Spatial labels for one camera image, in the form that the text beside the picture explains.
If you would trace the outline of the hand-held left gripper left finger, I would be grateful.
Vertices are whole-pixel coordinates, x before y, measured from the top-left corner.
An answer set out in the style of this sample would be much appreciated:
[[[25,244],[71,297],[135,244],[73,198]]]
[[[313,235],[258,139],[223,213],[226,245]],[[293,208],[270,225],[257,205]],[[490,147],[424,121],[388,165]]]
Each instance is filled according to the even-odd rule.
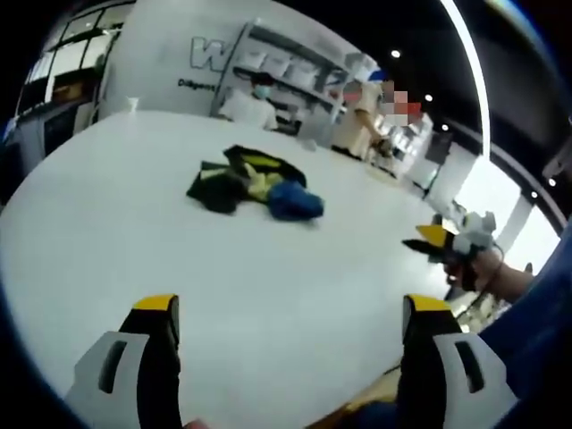
[[[74,367],[65,403],[86,428],[180,428],[179,296],[145,297]]]

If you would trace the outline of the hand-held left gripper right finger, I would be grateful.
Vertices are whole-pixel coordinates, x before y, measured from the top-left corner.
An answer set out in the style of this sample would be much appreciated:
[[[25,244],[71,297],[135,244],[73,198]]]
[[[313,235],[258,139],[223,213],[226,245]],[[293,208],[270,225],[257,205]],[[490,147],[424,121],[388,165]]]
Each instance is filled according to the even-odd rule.
[[[503,361],[447,302],[403,299],[400,428],[493,428],[508,413]]]

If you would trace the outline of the person's right hand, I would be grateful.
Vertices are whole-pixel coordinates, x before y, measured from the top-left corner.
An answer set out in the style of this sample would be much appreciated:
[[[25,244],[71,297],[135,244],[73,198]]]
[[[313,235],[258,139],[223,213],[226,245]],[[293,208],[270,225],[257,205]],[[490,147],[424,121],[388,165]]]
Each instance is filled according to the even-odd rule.
[[[470,263],[447,263],[443,265],[443,270],[449,286],[480,291],[487,288],[502,266],[501,253],[488,249],[479,252]]]

